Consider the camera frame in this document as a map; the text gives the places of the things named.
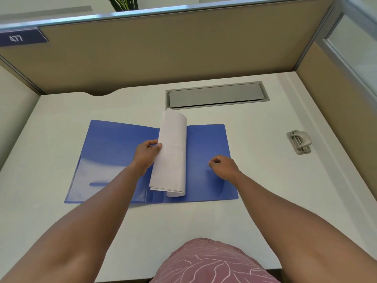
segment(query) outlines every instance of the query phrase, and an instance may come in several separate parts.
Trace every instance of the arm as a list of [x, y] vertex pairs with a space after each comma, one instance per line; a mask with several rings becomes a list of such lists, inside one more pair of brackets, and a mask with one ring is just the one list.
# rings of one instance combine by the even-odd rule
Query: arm
[[51, 226], [0, 280], [94, 282], [134, 194], [136, 183], [160, 151], [157, 140], [140, 144], [134, 160], [106, 187]]
[[266, 190], [241, 173], [228, 157], [214, 157], [209, 165], [237, 188], [248, 213], [293, 282], [376, 280], [377, 261], [327, 221]]

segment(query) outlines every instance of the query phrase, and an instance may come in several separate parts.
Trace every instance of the green leaves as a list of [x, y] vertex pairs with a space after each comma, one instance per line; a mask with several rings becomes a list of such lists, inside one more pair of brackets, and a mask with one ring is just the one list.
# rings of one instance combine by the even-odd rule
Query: green leaves
[[109, 0], [116, 12], [138, 10], [138, 0]]

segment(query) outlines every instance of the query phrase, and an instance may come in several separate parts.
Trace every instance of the pink patterned shirt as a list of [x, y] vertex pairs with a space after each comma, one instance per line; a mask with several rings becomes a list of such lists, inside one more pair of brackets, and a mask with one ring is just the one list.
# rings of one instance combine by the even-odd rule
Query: pink patterned shirt
[[173, 252], [150, 283], [279, 283], [242, 250], [197, 238]]

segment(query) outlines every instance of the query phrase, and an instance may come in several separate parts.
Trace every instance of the blue plastic folder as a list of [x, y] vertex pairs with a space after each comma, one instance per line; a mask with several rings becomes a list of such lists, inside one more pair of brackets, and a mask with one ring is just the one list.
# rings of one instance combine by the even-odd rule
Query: blue plastic folder
[[[159, 129], [92, 120], [65, 203], [82, 203], [106, 186], [132, 162], [136, 147], [158, 138]], [[150, 167], [136, 186], [132, 203], [184, 203], [238, 199], [236, 188], [219, 178], [208, 166], [216, 155], [230, 157], [224, 125], [187, 126], [186, 194], [167, 197], [150, 190]]]

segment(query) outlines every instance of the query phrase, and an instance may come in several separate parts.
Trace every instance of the desk number sign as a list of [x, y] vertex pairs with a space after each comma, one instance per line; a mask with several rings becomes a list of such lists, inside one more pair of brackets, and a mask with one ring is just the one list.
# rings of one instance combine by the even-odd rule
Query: desk number sign
[[38, 28], [0, 32], [0, 47], [48, 42]]

